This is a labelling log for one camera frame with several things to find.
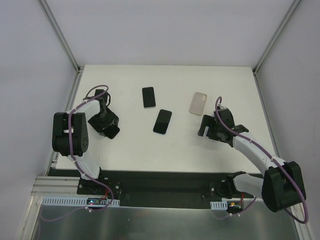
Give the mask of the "blue phone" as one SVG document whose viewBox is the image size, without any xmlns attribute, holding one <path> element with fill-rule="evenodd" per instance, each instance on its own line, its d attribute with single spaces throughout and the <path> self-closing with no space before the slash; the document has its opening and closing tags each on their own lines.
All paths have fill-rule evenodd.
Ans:
<svg viewBox="0 0 320 240">
<path fill-rule="evenodd" d="M 165 135 L 167 133 L 167 129 L 169 127 L 169 123 L 172 117 L 172 112 L 169 110 L 161 109 L 156 118 L 153 132 L 161 135 Z"/>
</svg>

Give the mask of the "clear phone case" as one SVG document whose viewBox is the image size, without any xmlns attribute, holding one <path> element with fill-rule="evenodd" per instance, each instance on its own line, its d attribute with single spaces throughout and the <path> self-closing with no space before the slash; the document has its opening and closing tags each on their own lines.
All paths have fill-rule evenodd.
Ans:
<svg viewBox="0 0 320 240">
<path fill-rule="evenodd" d="M 189 113 L 201 116 L 203 114 L 207 95 L 200 92 L 195 92 L 189 107 Z"/>
</svg>

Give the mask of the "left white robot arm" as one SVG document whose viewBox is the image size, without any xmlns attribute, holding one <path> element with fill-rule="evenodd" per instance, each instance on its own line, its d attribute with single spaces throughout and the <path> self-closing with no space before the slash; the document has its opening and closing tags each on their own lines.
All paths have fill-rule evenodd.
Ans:
<svg viewBox="0 0 320 240">
<path fill-rule="evenodd" d="M 86 95 L 82 102 L 68 112 L 53 115 L 52 148 L 67 157 L 78 169 L 88 188 L 99 195 L 106 183 L 100 179 L 101 168 L 89 152 L 88 127 L 102 137 L 114 139 L 120 132 L 119 117 L 109 108 L 111 95 L 108 89 L 96 89 L 93 96 Z"/>
</svg>

